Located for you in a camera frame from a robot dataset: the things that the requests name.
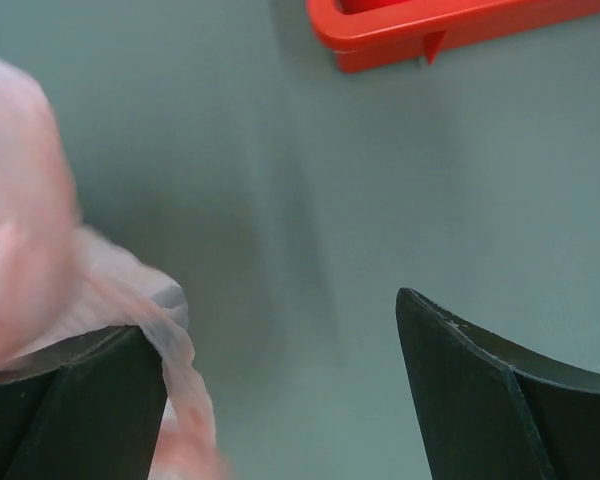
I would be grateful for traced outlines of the pink printed plastic bag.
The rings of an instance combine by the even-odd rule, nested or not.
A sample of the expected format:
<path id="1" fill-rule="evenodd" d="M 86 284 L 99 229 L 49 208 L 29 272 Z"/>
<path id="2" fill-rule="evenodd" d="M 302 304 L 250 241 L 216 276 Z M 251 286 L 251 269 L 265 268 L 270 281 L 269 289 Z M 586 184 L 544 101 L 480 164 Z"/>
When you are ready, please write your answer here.
<path id="1" fill-rule="evenodd" d="M 140 293 L 82 223 L 52 106 L 26 71 L 0 60 L 0 370 L 47 336 L 110 325 L 140 328 L 160 355 L 171 414 L 161 425 L 154 479 L 223 479 L 212 401 L 178 313 Z"/>

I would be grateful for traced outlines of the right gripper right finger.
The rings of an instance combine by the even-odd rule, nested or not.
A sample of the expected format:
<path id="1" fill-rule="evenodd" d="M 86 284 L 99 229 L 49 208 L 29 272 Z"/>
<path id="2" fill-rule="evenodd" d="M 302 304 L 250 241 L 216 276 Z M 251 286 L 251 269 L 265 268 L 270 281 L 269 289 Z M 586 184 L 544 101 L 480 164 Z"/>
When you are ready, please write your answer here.
<path id="1" fill-rule="evenodd" d="M 600 479 L 600 374 L 396 297 L 401 350 L 437 480 Z"/>

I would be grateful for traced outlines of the red plastic tray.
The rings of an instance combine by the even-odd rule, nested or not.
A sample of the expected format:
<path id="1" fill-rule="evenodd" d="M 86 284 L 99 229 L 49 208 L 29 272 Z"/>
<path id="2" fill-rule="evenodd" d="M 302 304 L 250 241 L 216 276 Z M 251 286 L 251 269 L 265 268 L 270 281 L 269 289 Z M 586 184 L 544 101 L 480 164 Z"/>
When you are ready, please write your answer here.
<path id="1" fill-rule="evenodd" d="M 308 1 L 319 41 L 338 68 L 358 73 L 599 14 L 600 1 L 404 1 L 348 13 L 343 1 Z"/>

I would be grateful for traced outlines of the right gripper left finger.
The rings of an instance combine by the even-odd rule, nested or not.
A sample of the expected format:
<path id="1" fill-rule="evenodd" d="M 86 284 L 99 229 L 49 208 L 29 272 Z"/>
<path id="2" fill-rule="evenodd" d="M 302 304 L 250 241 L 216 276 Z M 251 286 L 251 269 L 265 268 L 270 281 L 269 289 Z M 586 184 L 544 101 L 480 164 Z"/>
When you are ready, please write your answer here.
<path id="1" fill-rule="evenodd" d="M 0 479 L 145 479 L 165 402 L 160 357 L 137 327 L 46 347 L 0 372 Z"/>

